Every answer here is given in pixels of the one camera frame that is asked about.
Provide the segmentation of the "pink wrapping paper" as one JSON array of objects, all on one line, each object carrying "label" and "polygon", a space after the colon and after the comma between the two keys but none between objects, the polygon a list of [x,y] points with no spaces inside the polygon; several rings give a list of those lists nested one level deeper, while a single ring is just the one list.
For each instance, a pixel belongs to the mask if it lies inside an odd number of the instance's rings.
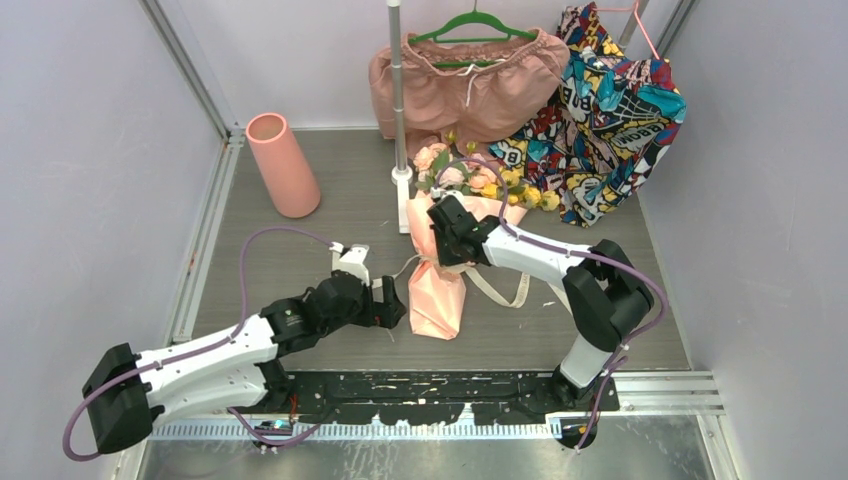
[{"label": "pink wrapping paper", "polygon": [[406,203],[409,235],[418,264],[408,281],[409,321],[416,335],[442,340],[455,338],[461,327],[466,283],[471,282],[495,304],[517,309],[524,305],[529,276],[519,277],[512,299],[501,295],[474,266],[445,267],[437,259],[435,234],[427,210],[433,205],[429,195],[419,192]]}]

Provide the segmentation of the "artificial flower bouquet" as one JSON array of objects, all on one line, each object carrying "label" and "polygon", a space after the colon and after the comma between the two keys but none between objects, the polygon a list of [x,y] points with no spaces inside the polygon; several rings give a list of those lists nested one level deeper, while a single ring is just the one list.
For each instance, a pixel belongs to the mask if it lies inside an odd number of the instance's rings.
[{"label": "artificial flower bouquet", "polygon": [[506,200],[511,206],[528,210],[550,212],[559,208],[558,193],[534,186],[518,171],[487,160],[477,151],[475,142],[466,146],[469,153],[464,155],[453,131],[426,139],[412,157],[416,188],[423,193],[434,188],[457,190],[464,195]]}]

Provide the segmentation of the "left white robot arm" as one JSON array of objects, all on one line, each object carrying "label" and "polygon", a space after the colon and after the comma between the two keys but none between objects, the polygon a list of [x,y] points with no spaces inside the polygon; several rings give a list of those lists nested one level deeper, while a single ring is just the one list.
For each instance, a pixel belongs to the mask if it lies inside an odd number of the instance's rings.
[{"label": "left white robot arm", "polygon": [[366,284],[335,271],[299,296],[196,340],[143,352],[115,345],[82,387],[96,452],[123,451],[160,426],[212,410],[280,412],[292,397],[280,358],[347,325],[392,329],[406,312],[392,277]]}]

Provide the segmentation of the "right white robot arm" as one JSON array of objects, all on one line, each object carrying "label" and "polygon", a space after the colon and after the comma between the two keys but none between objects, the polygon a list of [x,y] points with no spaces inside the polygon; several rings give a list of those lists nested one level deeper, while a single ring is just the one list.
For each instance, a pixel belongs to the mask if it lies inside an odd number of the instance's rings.
[{"label": "right white robot arm", "polygon": [[568,244],[527,232],[502,214],[478,219],[450,194],[436,200],[427,215],[443,266],[511,269],[564,293],[577,337],[554,372],[553,387],[567,410],[580,410],[592,400],[599,376],[662,296],[610,240]]}]

